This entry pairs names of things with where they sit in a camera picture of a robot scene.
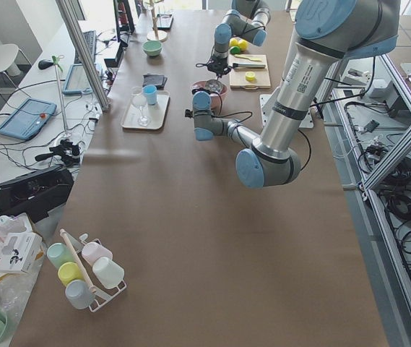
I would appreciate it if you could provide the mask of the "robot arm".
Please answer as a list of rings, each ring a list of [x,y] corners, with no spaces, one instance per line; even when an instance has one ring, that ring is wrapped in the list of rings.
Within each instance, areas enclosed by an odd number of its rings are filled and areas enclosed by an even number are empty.
[[[262,46],[270,20],[271,11],[265,1],[232,1],[231,9],[215,28],[215,41],[208,62],[196,63],[196,67],[206,67],[216,78],[227,75],[231,71],[228,65],[230,40],[242,38],[255,46]]]
[[[399,1],[302,1],[287,54],[288,72],[262,133],[235,119],[213,115],[211,96],[194,93],[192,118],[198,141],[227,136],[241,144],[235,167],[250,188],[287,184],[301,170],[289,144],[305,118],[329,68],[343,59],[392,51],[397,43]]]

